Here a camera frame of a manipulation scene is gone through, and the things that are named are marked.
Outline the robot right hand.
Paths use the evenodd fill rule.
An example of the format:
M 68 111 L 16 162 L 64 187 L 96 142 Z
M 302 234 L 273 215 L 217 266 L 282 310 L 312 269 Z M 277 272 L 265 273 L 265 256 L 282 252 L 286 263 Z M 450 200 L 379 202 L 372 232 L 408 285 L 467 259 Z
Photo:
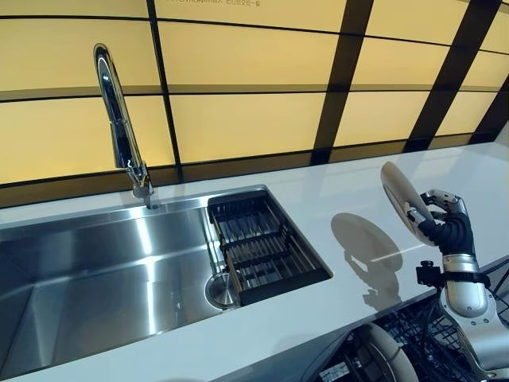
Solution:
M 436 205 L 443 212 L 430 212 L 428 219 L 415 206 L 406 202 L 405 213 L 412 226 L 424 235 L 442 255 L 476 256 L 468 211 L 463 199 L 456 194 L 431 189 L 420 195 L 425 205 Z

